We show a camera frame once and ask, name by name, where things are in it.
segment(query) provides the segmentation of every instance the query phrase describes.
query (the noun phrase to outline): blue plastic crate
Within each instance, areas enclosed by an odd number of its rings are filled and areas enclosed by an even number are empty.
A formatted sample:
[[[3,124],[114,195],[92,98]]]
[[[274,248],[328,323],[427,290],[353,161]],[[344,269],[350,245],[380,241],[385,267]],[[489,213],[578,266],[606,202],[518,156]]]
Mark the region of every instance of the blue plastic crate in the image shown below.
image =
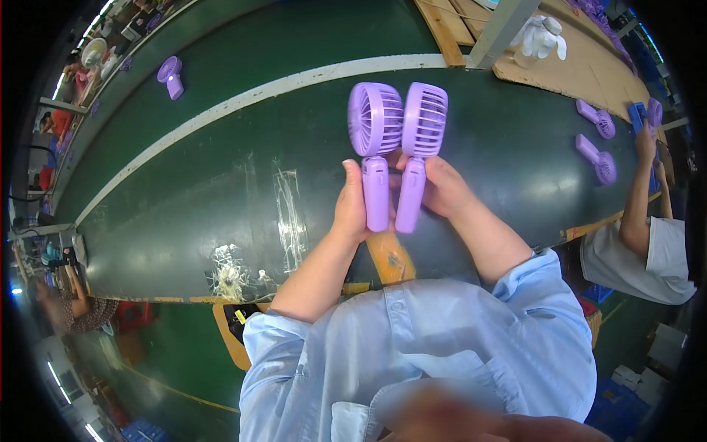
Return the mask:
[[[635,138],[643,128],[643,116],[645,115],[645,105],[643,103],[631,103],[629,105],[629,117],[633,126],[633,137]],[[658,150],[655,150],[655,158],[660,160]],[[648,194],[654,194],[660,190],[660,182],[655,177],[653,167],[650,168],[650,182],[648,183]]]
[[[614,293],[614,289],[608,289],[607,287],[600,286],[599,284],[594,284],[589,289],[584,290],[582,296],[601,304],[612,293]]]
[[[585,424],[606,434],[613,441],[624,442],[636,434],[650,406],[636,393],[606,377],[597,385],[594,405]]]
[[[121,431],[129,442],[168,442],[167,433],[145,419],[133,421],[126,429]]]

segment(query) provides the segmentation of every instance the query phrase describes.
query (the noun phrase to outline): blurred hand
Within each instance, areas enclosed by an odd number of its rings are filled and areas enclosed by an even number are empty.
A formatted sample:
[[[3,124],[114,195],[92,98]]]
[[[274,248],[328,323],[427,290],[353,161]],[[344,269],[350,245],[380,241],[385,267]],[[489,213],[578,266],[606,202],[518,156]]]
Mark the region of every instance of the blurred hand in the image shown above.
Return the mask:
[[[655,158],[655,140],[651,138],[648,131],[648,120],[643,120],[643,127],[636,135],[636,151],[638,152],[638,162],[651,164]]]
[[[398,170],[405,170],[408,156],[395,151],[388,163]],[[475,199],[464,178],[447,162],[438,156],[425,160],[427,183],[422,204],[437,215],[454,218]]]
[[[655,169],[655,177],[661,183],[667,184],[667,180],[665,179],[665,166],[662,161],[657,158],[653,160],[653,168]]]
[[[345,160],[346,183],[341,189],[334,210],[331,233],[352,244],[360,244],[371,234],[366,227],[366,204],[363,202],[363,179],[361,167],[355,160]]]

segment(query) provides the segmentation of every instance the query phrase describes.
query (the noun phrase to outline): fan handle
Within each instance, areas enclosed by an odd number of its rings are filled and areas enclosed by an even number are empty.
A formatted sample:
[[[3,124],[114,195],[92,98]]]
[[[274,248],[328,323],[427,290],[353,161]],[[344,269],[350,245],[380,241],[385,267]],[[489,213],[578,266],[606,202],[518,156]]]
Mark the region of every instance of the fan handle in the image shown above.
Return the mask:
[[[594,124],[597,124],[599,122],[599,117],[597,115],[597,110],[593,108],[592,106],[588,105],[586,101],[584,100],[577,100],[577,112],[579,112],[579,115],[582,115],[584,118],[587,120],[591,121]]]
[[[592,164],[599,163],[599,149],[597,149],[586,136],[578,134],[575,138],[575,146]]]
[[[361,161],[363,199],[366,202],[366,225],[372,232],[388,229],[388,162],[380,156]]]
[[[179,74],[170,74],[167,77],[167,91],[170,93],[170,98],[176,100],[184,92],[184,86],[182,86],[182,79]]]
[[[410,158],[402,174],[400,200],[395,216],[395,230],[400,233],[412,233],[415,230],[426,179],[424,158]]]

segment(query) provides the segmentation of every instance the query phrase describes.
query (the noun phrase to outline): patterned shirt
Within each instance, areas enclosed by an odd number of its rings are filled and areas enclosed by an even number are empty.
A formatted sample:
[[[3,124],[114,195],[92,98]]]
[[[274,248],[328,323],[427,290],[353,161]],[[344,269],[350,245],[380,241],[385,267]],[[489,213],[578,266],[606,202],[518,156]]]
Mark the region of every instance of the patterned shirt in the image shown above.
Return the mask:
[[[78,299],[78,296],[67,290],[59,290],[59,325],[72,335],[96,330],[110,321],[118,309],[118,301],[114,299],[89,296],[90,312],[75,318],[71,311],[71,301],[74,299]]]

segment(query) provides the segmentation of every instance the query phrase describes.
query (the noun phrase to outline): fluorescent light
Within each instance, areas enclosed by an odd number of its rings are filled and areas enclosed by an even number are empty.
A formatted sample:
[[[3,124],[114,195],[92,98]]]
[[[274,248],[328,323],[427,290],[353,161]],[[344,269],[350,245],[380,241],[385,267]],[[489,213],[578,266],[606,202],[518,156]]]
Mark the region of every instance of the fluorescent light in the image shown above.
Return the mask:
[[[95,430],[93,429],[93,427],[90,424],[86,424],[86,430],[88,431],[88,433],[91,436],[93,436],[93,438],[95,439],[95,442],[103,442],[103,439],[100,438],[98,433],[95,432]]]
[[[101,8],[99,14],[102,16],[104,12],[108,10],[108,6],[110,6],[115,0],[108,0],[108,2]]]
[[[103,13],[108,10],[108,6],[110,6],[114,1],[115,0],[108,0],[108,2],[105,5],[103,5],[103,7],[101,8],[98,15],[96,17],[94,17],[93,21],[90,22],[90,25],[88,25],[88,29],[86,29],[86,32],[83,33],[84,38],[86,38],[86,36],[89,34],[90,30],[93,29],[93,26],[96,23],[98,23],[98,21],[100,20],[100,17],[103,15]]]
[[[62,87],[62,80],[64,80],[64,72],[59,76],[59,81],[57,82],[57,88],[54,89],[54,95],[52,95],[52,100],[54,100],[57,97],[57,94],[59,93],[59,88]]]
[[[643,26],[643,23],[640,23],[640,22],[639,22],[638,25],[641,27],[641,29],[643,29],[643,32],[645,32],[645,36],[648,37],[648,41],[651,43],[651,45],[653,46],[653,49],[655,49],[656,53],[658,54],[658,58],[660,59],[660,62],[661,62],[661,63],[665,63],[665,62],[662,60],[662,55],[660,55],[660,51],[658,50],[658,47],[655,46],[655,43],[653,42],[653,38],[650,37],[650,34],[649,34],[648,31],[645,29],[645,26]]]
[[[66,391],[64,391],[64,387],[59,387],[59,389],[62,391],[64,394],[64,397],[66,398],[66,401],[71,404],[71,399],[69,399],[69,395],[67,395]]]
[[[54,372],[54,367],[52,367],[52,363],[47,361],[47,365],[49,366],[49,370],[52,371],[52,375],[54,375],[54,380],[57,382],[57,385],[59,387],[61,387],[62,384],[59,382],[59,378],[57,377],[57,374]]]

